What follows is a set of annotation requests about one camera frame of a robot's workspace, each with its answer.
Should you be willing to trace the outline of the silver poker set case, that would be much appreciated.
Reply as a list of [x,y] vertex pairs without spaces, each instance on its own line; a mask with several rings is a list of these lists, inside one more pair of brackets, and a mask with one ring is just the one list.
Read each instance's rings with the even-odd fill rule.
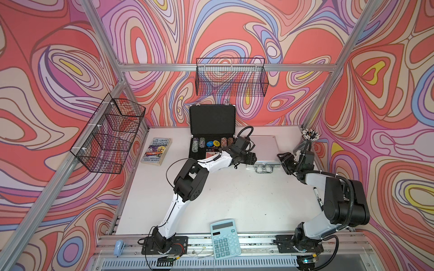
[[257,161],[253,165],[247,165],[246,169],[253,170],[257,174],[272,174],[274,169],[281,166],[278,154],[278,143],[274,135],[255,135],[251,141],[255,143],[253,152]]

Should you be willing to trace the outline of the black poker set case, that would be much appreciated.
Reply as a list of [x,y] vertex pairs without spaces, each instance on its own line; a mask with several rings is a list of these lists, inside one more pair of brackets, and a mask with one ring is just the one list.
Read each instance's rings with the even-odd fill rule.
[[192,159],[205,159],[206,152],[219,152],[234,139],[236,107],[233,105],[193,105],[189,117]]

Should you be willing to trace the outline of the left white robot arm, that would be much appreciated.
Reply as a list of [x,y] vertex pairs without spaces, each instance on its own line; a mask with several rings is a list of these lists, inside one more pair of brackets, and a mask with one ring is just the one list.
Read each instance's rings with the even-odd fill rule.
[[161,225],[155,226],[143,246],[153,251],[166,253],[175,244],[173,237],[183,214],[190,204],[202,193],[210,173],[240,164],[253,165],[257,156],[253,152],[255,143],[250,137],[239,136],[234,143],[212,157],[186,160],[174,181],[174,196]]

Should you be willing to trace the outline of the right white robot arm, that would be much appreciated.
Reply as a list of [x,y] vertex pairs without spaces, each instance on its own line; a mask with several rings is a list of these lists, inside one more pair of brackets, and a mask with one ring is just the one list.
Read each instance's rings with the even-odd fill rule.
[[368,224],[370,211],[360,181],[315,170],[311,151],[300,153],[298,160],[290,152],[278,154],[277,157],[287,175],[295,176],[300,183],[315,190],[324,191],[324,196],[316,197],[320,214],[308,222],[301,222],[290,240],[275,240],[275,243],[305,252],[340,230]]

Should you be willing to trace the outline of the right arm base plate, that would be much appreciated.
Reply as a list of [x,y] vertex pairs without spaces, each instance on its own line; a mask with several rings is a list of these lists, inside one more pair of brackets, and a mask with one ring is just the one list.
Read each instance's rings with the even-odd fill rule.
[[301,239],[298,241],[292,234],[276,235],[273,243],[278,246],[278,250],[281,254],[321,254],[324,252],[324,248],[320,240]]

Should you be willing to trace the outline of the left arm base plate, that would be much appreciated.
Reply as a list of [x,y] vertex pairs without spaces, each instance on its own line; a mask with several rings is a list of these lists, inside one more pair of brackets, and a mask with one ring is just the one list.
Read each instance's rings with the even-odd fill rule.
[[187,253],[188,246],[187,236],[174,236],[170,239],[163,237],[145,237],[139,240],[142,245],[142,255],[184,255]]

